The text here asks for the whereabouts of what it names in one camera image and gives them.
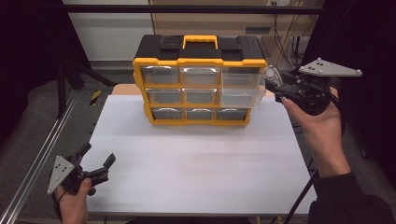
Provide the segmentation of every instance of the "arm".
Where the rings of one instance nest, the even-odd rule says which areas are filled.
[[[58,199],[61,208],[63,224],[87,223],[87,195],[91,186],[92,182],[87,178],[81,183],[77,195],[64,192],[65,189],[62,186],[59,186],[56,189],[56,198]]]
[[[291,100],[282,98],[282,103],[301,125],[320,175],[314,183],[318,198],[311,204],[308,223],[394,224],[389,205],[365,195],[351,173],[342,148],[341,115],[336,106],[330,103],[322,114],[310,116]]]
[[[297,120],[304,132],[321,177],[344,175],[351,172],[341,141],[341,116],[334,104],[317,116],[310,116],[297,104],[286,98],[282,103]]]

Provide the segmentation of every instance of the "plastic drawer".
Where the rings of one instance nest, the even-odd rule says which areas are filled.
[[[246,108],[219,108],[216,109],[216,119],[245,120],[247,112]]]
[[[220,69],[218,67],[180,67],[183,87],[215,87],[219,85]]]
[[[217,89],[183,89],[185,104],[215,104]]]
[[[187,119],[213,119],[215,110],[210,108],[187,108]]]
[[[180,89],[146,89],[151,104],[180,104]]]
[[[256,67],[225,67],[222,69],[221,85],[223,89],[256,90],[262,74]]]
[[[253,108],[262,101],[264,90],[221,90],[221,107]]]
[[[180,83],[178,68],[171,66],[141,67],[143,79],[148,84],[177,84]]]
[[[181,108],[160,108],[152,107],[152,115],[154,119],[182,119],[183,111]]]

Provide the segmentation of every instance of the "aluminum rail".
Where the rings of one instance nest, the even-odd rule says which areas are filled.
[[[52,130],[50,131],[44,145],[38,152],[35,161],[23,179],[20,187],[14,195],[14,198],[8,205],[6,211],[2,214],[2,216],[0,216],[1,224],[12,224],[16,221],[18,214],[20,213],[29,193],[31,192],[38,176],[41,173],[45,162],[47,161],[48,156],[50,155],[56,143],[56,140],[58,139],[66,121],[73,110],[78,96],[79,91],[71,92],[64,115],[55,121],[54,125],[52,126]]]
[[[341,12],[326,7],[244,7],[244,6],[179,6],[179,5],[42,5],[42,10],[71,13],[216,13],[216,14],[297,14],[323,15]]]

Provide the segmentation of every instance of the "gray metal bracket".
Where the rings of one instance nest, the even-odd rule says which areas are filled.
[[[67,178],[67,176],[76,167],[65,160],[61,156],[56,156],[55,163],[53,164],[52,175],[49,180],[49,188],[47,190],[48,194],[51,194],[55,189]]]
[[[299,68],[301,73],[316,77],[361,77],[360,69],[351,69],[336,63],[330,63],[317,58],[312,63]]]

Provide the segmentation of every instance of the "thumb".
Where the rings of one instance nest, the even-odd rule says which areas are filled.
[[[92,181],[89,178],[85,178],[81,185],[79,186],[79,190],[78,190],[78,197],[82,197],[82,198],[86,198],[88,192],[90,191],[92,186]]]
[[[285,106],[288,113],[301,125],[303,120],[306,118],[306,113],[295,104],[293,101],[289,100],[286,97],[282,97],[282,104]]]

